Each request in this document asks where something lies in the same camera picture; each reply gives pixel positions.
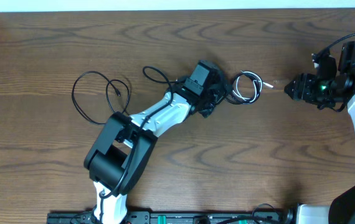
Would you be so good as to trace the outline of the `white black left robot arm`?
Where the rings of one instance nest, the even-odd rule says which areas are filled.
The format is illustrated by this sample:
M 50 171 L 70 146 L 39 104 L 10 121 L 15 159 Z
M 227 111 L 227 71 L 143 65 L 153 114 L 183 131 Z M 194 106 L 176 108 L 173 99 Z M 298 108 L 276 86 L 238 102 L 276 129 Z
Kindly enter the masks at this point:
M 207 60 L 193 73 L 168 84 L 163 98 L 140 113 L 109 117 L 83 165 L 97 191 L 94 223 L 121 223 L 126 199 L 142 176 L 155 144 L 163 133 L 195 113 L 208 117 L 229 93 L 232 84 Z

